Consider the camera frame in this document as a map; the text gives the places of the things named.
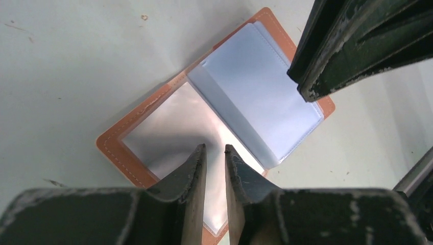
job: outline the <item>white stitching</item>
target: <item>white stitching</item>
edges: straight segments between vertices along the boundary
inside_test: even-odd
[[[185,78],[185,75],[179,77],[179,79],[173,84],[176,85],[177,83],[179,83],[179,81],[181,81],[182,79]],[[161,98],[162,96],[164,96],[167,92],[169,91],[169,89],[167,89],[166,91],[164,91],[162,94],[160,94],[156,99],[154,99],[152,102],[150,102],[149,104],[146,105],[146,107],[144,107],[141,111],[137,112],[135,114],[135,116],[133,116],[131,119],[129,119],[126,123],[124,123],[122,126],[120,126],[116,131],[114,131],[114,133],[112,133],[111,135],[109,135],[105,140],[104,140],[104,148],[107,151],[108,154],[110,154],[142,187],[146,188],[145,185],[143,185],[143,183],[141,183],[141,181],[139,181],[137,179],[137,177],[135,175],[133,175],[129,169],[123,165],[123,163],[121,163],[121,161],[108,149],[107,147],[107,141],[113,137],[114,135],[116,135],[122,128],[124,128],[127,124],[129,124],[131,121],[133,121],[134,119],[136,119],[138,116],[141,116],[142,114],[144,114],[144,112],[146,111],[146,109],[153,105],[153,103],[155,103],[159,98]]]

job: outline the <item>faux leather cover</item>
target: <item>faux leather cover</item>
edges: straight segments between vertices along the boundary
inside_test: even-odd
[[[197,66],[212,51],[224,43],[229,37],[236,33],[247,23],[254,23],[259,20],[269,31],[271,36],[283,50],[284,54],[292,61],[295,55],[296,46],[284,31],[278,20],[269,8],[263,8],[253,17],[242,24],[238,29],[228,35],[208,51],[202,58],[194,62],[176,77],[163,85],[158,91],[138,105],[124,118],[117,122],[113,127],[108,129],[97,139],[98,149],[128,178],[135,186],[148,188],[158,181],[158,178],[150,172],[141,161],[122,143],[122,138],[131,132],[147,116],[149,116],[159,105],[162,104],[184,81],[184,78],[194,67]],[[318,101],[319,106],[326,119],[334,110],[335,105],[329,97],[324,97]],[[216,245],[227,232],[228,227],[221,232],[218,237],[214,237],[203,228],[202,244]]]

